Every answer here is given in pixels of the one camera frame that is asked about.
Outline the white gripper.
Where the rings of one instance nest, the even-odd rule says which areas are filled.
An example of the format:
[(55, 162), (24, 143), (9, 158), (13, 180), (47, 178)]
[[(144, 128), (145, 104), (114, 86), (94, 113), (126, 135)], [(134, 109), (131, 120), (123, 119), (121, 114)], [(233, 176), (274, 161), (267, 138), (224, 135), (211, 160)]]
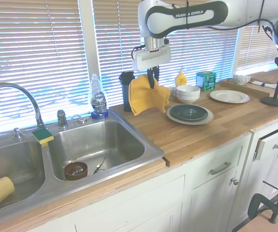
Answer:
[(156, 52), (140, 49), (133, 52), (132, 66), (134, 71), (147, 70), (150, 88), (154, 89), (154, 78), (159, 81), (159, 65), (169, 63), (170, 60), (171, 50), (168, 46)]

